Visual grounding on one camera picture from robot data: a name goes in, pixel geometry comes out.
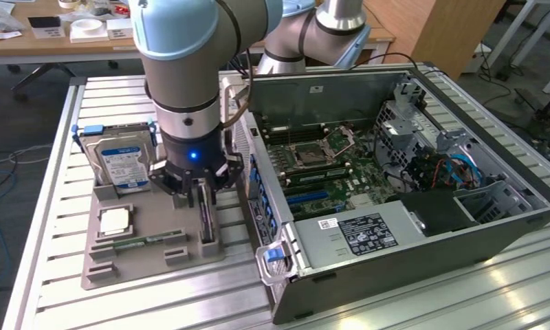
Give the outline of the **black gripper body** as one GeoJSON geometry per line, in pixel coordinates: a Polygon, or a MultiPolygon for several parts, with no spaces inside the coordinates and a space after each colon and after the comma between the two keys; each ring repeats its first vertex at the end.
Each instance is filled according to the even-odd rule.
{"type": "Polygon", "coordinates": [[[166,170],[183,175],[186,171],[191,175],[202,175],[207,169],[215,173],[226,162],[222,151],[222,132],[211,130],[209,134],[194,139],[183,139],[161,131],[163,148],[166,151],[166,170]]]}

